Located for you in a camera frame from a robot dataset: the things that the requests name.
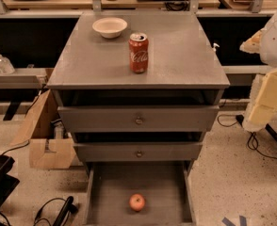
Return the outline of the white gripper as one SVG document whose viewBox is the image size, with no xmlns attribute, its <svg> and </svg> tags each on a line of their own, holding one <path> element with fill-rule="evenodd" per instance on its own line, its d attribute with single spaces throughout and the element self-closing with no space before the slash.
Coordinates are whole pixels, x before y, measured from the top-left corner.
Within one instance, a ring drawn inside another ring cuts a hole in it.
<svg viewBox="0 0 277 226">
<path fill-rule="evenodd" d="M 246 131 L 258 132 L 277 113 L 277 69 L 266 75 L 258 74 L 252 83 L 250 101 L 242 126 Z"/>
</svg>

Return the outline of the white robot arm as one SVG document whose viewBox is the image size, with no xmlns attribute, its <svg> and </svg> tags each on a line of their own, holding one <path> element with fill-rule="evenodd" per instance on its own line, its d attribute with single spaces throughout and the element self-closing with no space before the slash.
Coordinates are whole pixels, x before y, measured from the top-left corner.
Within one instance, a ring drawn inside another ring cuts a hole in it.
<svg viewBox="0 0 277 226">
<path fill-rule="evenodd" d="M 263 63 L 272 67 L 265 75 L 258 74 L 252 83 L 250 101 L 242 126 L 246 131 L 258 132 L 277 113 L 277 11 L 266 25 L 244 41 L 239 49 L 259 54 Z"/>
</svg>

